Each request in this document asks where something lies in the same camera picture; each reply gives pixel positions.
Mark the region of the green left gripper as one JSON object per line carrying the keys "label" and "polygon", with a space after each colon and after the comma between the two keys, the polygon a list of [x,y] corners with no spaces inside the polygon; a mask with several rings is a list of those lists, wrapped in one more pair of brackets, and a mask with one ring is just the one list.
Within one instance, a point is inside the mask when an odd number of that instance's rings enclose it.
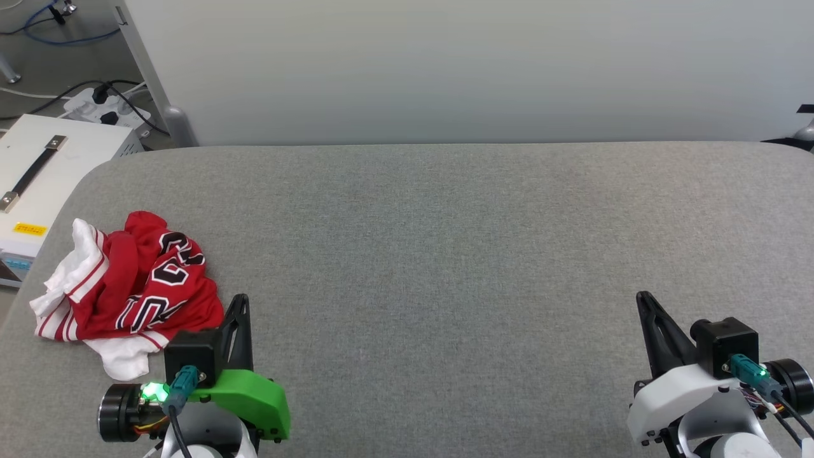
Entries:
{"label": "green left gripper", "polygon": [[221,324],[223,370],[215,385],[198,387],[191,403],[214,403],[261,431],[262,440],[288,440],[291,415],[281,385],[253,372],[251,308],[247,294],[235,294]]}

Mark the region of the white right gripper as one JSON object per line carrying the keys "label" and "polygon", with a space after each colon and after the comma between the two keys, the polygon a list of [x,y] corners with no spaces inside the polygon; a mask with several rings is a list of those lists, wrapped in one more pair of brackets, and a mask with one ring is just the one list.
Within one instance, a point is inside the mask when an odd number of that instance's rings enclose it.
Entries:
{"label": "white right gripper", "polygon": [[675,441],[680,447],[688,447],[690,440],[727,434],[763,438],[764,430],[739,380],[716,379],[694,364],[694,342],[652,293],[638,292],[636,302],[649,369],[656,379],[635,394],[629,408],[627,427],[633,440],[654,440],[672,424],[677,424]]}

